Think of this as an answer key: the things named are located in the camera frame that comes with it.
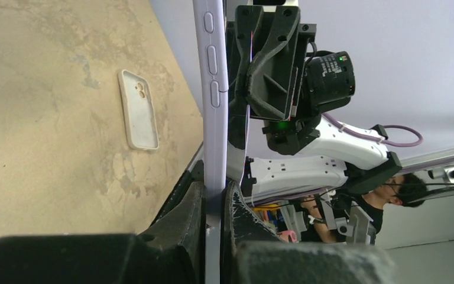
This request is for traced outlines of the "black phone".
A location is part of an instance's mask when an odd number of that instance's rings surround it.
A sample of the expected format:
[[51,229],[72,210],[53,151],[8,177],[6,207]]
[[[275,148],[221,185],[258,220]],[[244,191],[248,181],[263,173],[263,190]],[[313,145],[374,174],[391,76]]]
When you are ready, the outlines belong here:
[[238,28],[234,20],[226,26],[226,54],[228,61],[228,178],[242,182],[246,157],[246,131],[249,126],[249,106],[245,100],[245,79],[250,55],[249,30]]

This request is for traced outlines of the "lavender phone case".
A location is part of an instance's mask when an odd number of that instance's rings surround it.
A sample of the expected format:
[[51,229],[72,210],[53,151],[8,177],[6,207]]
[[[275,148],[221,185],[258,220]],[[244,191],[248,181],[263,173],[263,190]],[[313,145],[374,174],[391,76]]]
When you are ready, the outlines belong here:
[[228,68],[222,1],[193,1],[203,102],[206,188],[205,283],[220,283],[228,140]]

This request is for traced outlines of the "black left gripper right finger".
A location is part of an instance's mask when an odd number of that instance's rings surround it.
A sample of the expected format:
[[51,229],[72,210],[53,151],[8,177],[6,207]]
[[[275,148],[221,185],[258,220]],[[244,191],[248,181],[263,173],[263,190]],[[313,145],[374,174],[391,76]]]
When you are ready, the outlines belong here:
[[239,183],[224,190],[222,283],[397,283],[382,250],[367,245],[288,243],[248,207]]

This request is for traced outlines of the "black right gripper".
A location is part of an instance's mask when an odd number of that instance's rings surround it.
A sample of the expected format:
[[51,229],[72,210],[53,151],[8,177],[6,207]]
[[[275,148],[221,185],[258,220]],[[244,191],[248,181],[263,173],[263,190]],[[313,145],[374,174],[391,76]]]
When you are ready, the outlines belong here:
[[[315,29],[300,23],[300,8],[240,5],[234,21],[232,112],[262,120],[272,151],[294,155],[322,136],[322,114],[346,105],[354,94],[354,73],[343,52],[307,51]],[[322,60],[339,60],[326,73]]]

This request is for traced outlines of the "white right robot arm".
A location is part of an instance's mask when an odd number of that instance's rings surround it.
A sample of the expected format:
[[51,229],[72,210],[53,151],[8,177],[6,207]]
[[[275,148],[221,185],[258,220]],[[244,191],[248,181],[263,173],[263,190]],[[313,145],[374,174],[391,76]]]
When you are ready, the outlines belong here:
[[356,88],[346,51],[318,50],[297,6],[240,5],[227,23],[228,176],[264,203],[344,189],[365,193],[401,170],[385,127],[361,129],[330,111]]

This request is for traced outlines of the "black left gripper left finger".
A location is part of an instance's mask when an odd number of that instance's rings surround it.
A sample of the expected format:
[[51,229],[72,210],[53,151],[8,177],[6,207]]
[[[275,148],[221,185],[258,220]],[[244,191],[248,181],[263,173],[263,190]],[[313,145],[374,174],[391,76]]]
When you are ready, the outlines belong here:
[[141,234],[0,238],[0,283],[199,283],[202,183]]

